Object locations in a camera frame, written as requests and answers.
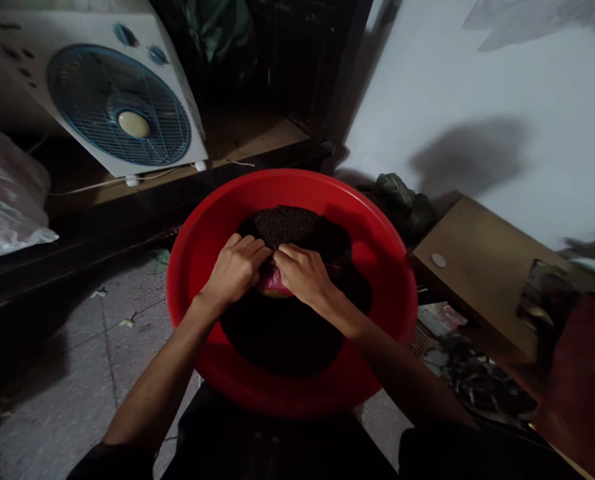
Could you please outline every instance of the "wooden shelf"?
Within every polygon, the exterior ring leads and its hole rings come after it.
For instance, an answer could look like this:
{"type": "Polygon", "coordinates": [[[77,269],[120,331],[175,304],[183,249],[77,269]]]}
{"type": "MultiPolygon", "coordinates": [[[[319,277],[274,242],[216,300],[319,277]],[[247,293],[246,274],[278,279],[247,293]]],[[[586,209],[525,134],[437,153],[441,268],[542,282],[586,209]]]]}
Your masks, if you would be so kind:
{"type": "MultiPolygon", "coordinates": [[[[290,120],[259,103],[212,109],[204,113],[202,119],[207,135],[204,145],[209,154],[211,169],[309,138],[290,120]]],[[[70,145],[66,149],[64,142],[75,143],[75,140],[68,138],[56,141],[39,151],[39,160],[51,173],[52,192],[77,190],[114,179],[83,147],[70,145]],[[63,157],[64,151],[69,152],[68,158],[63,157]]],[[[145,176],[154,176],[164,171],[166,169],[147,173],[145,176]]],[[[53,219],[196,173],[194,167],[184,165],[157,179],[143,181],[136,187],[129,187],[122,181],[71,195],[49,196],[45,209],[53,219]]]]}

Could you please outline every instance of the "human hand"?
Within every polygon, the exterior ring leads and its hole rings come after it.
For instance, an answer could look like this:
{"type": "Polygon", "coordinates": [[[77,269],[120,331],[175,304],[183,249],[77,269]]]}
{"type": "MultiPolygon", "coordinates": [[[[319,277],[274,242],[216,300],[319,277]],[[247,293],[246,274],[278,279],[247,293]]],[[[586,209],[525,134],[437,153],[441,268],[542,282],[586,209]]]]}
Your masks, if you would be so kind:
{"type": "Polygon", "coordinates": [[[311,307],[329,301],[340,290],[331,282],[318,252],[283,243],[273,254],[282,283],[300,301],[311,307]]]}
{"type": "Polygon", "coordinates": [[[259,266],[271,255],[262,239],[234,233],[219,252],[209,281],[200,294],[225,307],[244,295],[259,279],[259,266]]]}

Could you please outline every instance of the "white plastic bag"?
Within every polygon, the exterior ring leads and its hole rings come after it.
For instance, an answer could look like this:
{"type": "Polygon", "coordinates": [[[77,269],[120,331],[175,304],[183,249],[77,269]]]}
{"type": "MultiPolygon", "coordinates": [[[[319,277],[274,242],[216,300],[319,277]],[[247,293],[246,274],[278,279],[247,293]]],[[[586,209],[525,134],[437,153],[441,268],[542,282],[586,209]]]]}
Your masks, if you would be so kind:
{"type": "Polygon", "coordinates": [[[0,255],[57,240],[44,200],[49,173],[0,132],[0,255]]]}

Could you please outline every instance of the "red plastic basin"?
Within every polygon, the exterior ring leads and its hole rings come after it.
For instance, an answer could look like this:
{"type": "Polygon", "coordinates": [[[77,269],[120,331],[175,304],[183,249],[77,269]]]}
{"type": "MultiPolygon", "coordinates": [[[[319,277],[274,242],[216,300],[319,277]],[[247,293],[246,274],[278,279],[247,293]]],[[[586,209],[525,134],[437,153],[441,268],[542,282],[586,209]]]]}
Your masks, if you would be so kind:
{"type": "MultiPolygon", "coordinates": [[[[348,231],[353,262],[373,291],[369,317],[410,345],[418,312],[417,287],[406,248],[393,225],[355,189],[326,175],[297,169],[265,170],[239,177],[216,189],[189,216],[175,241],[167,274],[173,328],[208,280],[229,236],[256,211],[277,205],[315,211],[348,231]]],[[[291,379],[248,363],[235,352],[219,322],[195,367],[211,386],[241,406],[285,418],[347,411],[380,389],[349,341],[344,342],[333,363],[317,375],[291,379]]]]}

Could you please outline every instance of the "fan grille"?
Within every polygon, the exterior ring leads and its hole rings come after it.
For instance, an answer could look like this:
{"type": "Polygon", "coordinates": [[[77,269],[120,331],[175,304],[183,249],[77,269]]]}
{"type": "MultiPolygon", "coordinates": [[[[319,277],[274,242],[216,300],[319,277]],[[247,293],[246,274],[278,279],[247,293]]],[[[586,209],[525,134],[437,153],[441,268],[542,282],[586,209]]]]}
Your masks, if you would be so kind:
{"type": "Polygon", "coordinates": [[[49,90],[65,120],[88,142],[115,158],[151,167],[179,160],[191,141],[189,120],[171,89],[150,69],[114,50],[74,45],[48,67],[49,90]],[[118,124],[134,111],[150,126],[148,137],[118,124]]]}

